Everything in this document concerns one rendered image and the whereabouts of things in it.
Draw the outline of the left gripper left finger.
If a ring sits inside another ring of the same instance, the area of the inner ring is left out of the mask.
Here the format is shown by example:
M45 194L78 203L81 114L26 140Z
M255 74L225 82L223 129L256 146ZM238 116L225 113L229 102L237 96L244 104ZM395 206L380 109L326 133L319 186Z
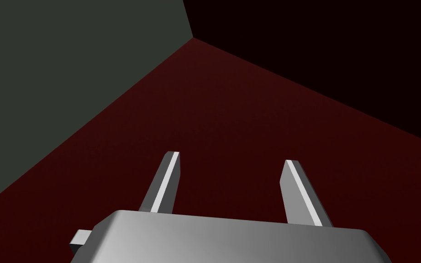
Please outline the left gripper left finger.
M172 214L180 178L180 153L166 152L139 211Z

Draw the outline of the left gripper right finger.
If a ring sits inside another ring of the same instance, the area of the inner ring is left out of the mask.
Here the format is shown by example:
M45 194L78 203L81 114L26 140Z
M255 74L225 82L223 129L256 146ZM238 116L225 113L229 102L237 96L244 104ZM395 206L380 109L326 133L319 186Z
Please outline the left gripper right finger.
M299 161L287 159L284 162L279 184L289 224L332 227Z

